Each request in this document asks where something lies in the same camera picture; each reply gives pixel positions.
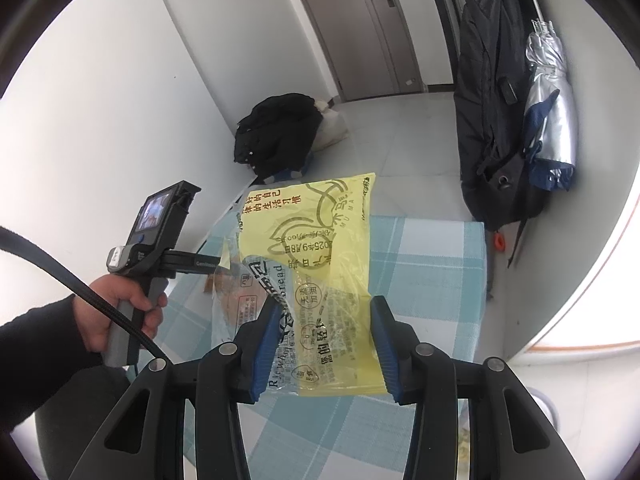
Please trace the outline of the black sleeved left forearm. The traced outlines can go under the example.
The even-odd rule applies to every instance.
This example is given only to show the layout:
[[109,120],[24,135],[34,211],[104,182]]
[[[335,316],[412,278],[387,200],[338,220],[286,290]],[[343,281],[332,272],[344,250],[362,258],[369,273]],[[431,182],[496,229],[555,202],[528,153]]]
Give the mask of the black sleeved left forearm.
[[2,325],[1,430],[12,431],[73,375],[101,363],[81,338],[71,296]]

